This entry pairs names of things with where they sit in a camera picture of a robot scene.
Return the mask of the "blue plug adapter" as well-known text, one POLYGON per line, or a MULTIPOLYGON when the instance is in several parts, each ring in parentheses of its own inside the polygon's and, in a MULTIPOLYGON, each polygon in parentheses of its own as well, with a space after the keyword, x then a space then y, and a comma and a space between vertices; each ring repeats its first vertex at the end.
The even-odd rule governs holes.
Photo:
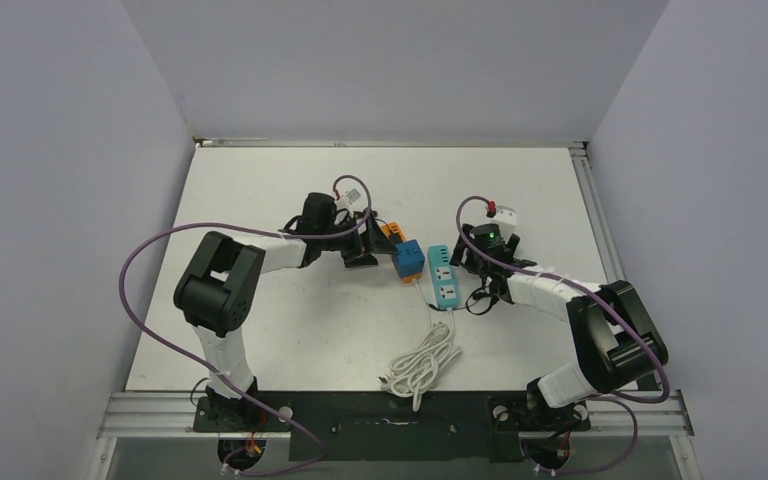
POLYGON ((396 273, 403 281, 410 282, 419 277, 425 267, 425 255, 415 239, 396 244, 396 253, 392 256, 392 262, 396 273))

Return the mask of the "teal power strip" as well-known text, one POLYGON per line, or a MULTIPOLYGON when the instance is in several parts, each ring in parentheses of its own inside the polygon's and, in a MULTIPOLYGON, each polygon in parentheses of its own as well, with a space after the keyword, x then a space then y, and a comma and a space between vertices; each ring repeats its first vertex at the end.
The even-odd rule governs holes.
POLYGON ((427 250, 427 261, 431 275, 436 308, 441 311, 456 310, 462 300, 454 267, 450 264, 451 254, 446 245, 432 245, 427 250))

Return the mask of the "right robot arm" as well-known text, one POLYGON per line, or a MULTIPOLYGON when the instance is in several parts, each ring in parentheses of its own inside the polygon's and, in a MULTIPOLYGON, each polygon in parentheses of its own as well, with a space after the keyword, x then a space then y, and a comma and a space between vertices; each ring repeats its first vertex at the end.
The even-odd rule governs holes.
POLYGON ((533 425, 549 428, 571 404, 665 375, 668 350, 630 283, 579 282, 519 260, 518 237, 505 238, 495 223, 464 224, 458 234, 451 263, 478 276, 492 303, 531 307, 570 328, 574 360, 527 386, 525 414, 533 425))

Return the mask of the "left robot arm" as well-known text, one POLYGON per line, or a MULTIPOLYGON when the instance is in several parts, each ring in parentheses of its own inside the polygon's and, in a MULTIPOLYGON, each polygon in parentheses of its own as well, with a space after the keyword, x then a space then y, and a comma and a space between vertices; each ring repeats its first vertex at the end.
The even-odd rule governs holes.
POLYGON ((345 267, 375 266, 396 253, 375 214, 356 210, 347 197, 311 193, 300 214, 278 236, 240 243, 217 231, 204 235, 176 286, 173 303, 195 331, 212 365, 206 394, 234 430, 256 421, 256 377, 248 365, 242 326, 262 275, 305 268, 325 252, 340 254, 345 267))

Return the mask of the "aluminium right rail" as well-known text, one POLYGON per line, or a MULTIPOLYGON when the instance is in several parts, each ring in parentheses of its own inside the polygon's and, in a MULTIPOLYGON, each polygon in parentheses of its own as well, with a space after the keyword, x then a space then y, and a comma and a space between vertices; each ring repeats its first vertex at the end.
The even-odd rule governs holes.
POLYGON ((574 142, 569 148, 573 170, 584 201, 600 262, 608 283, 624 280, 625 274, 602 208, 586 142, 574 142))

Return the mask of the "aluminium rail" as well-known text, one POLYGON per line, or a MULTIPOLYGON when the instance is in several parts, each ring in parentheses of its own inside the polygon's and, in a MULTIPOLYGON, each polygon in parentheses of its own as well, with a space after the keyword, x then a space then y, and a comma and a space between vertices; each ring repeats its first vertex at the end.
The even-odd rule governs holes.
POLYGON ((602 208, 586 142, 574 142, 569 148, 573 170, 584 201, 600 262, 608 283, 624 280, 625 274, 602 208))
POLYGON ((114 393, 103 415, 99 438, 137 439, 243 439, 241 432, 197 432, 196 407, 182 392, 114 393))

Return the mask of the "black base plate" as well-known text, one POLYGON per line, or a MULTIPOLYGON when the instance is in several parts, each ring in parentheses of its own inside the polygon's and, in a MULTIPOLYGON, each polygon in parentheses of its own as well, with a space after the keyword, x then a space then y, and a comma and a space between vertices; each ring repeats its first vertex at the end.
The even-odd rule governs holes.
POLYGON ((286 434, 292 461, 323 454, 327 461, 517 462, 523 445, 553 456, 569 431, 591 427, 584 403, 547 409, 523 391, 430 392, 418 411, 410 399, 383 392, 260 391, 255 397, 307 430, 214 394, 199 398, 193 430, 258 442, 286 434))

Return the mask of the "aluminium front rail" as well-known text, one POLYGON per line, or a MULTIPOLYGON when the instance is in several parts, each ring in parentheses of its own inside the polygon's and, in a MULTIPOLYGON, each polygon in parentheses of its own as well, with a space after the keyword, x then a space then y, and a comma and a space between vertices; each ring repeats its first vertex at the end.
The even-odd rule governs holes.
POLYGON ((103 415, 99 438, 137 439, 243 439, 241 432, 197 432, 196 407, 182 392, 114 393, 103 415))

